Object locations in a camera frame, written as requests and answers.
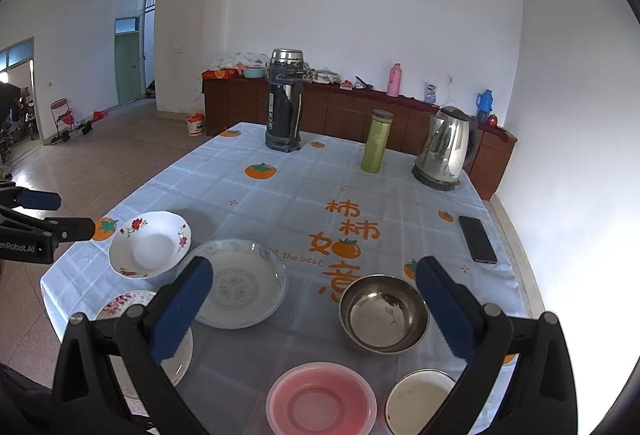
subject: electric kettle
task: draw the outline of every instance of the electric kettle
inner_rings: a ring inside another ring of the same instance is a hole
[[[441,191],[456,187],[466,161],[476,154],[476,120],[456,107],[442,107],[431,116],[429,135],[415,160],[414,177]]]

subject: white bowl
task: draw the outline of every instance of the white bowl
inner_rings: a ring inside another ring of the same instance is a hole
[[[102,307],[96,320],[119,318],[124,314],[124,311],[132,305],[148,305],[155,295],[156,293],[150,290],[132,290],[116,296],[107,305]],[[160,365],[172,385],[175,386],[180,383],[184,374],[187,373],[192,356],[193,334],[191,333],[191,328],[189,328],[180,346],[178,346],[177,351],[175,351],[174,357],[165,359]],[[129,377],[129,372],[122,358],[119,355],[110,355],[109,357],[111,358],[111,366],[113,367],[113,371],[116,374],[118,384],[124,396],[130,399],[139,399],[136,388],[133,386],[133,381]]]
[[[287,273],[280,257],[251,240],[213,240],[185,258],[180,274],[194,256],[213,268],[213,286],[196,320],[219,329],[242,329],[266,320],[287,293]]]
[[[415,435],[438,411],[456,382],[439,370],[418,370],[404,376],[389,392],[386,426],[393,435]]]
[[[191,228],[180,215],[151,211],[117,230],[109,247],[109,263],[127,278],[151,278],[175,267],[190,245]]]

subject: tablecloth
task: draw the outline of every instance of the tablecloth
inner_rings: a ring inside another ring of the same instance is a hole
[[[143,212],[169,210],[191,226],[191,249],[213,238],[249,238],[276,250],[286,265],[287,297],[268,320],[239,331],[193,324],[193,360],[177,389],[212,433],[270,433],[266,394],[284,371],[303,363],[353,368],[370,382],[379,405],[414,370],[460,376],[465,362],[452,355],[435,322],[416,347],[400,355],[363,357],[352,348],[335,302],[361,275],[411,281],[414,261],[434,255],[480,303],[527,315],[497,230],[464,172],[459,187],[439,192],[414,179],[411,155],[387,150],[380,172],[370,174],[360,168],[360,143],[302,134],[302,149],[283,154],[264,145],[264,132],[260,125],[235,126],[108,213],[122,223]],[[456,220],[460,215],[482,219],[496,265],[470,258]],[[116,274],[108,262],[110,241],[76,243],[43,276],[44,303],[61,339],[73,312],[93,319],[120,293],[158,289],[175,278],[175,269],[147,280]],[[513,363],[503,367],[473,433],[490,423],[512,372]],[[371,433],[386,433],[382,417]]]

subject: green door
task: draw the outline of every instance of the green door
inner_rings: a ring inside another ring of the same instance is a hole
[[[116,34],[115,65],[118,104],[142,98],[139,32]]]

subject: black thermos flask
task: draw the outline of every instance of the black thermos flask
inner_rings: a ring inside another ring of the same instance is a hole
[[[301,50],[275,49],[271,55],[267,81],[269,102],[266,145],[272,150],[300,149],[303,81],[308,71]]]

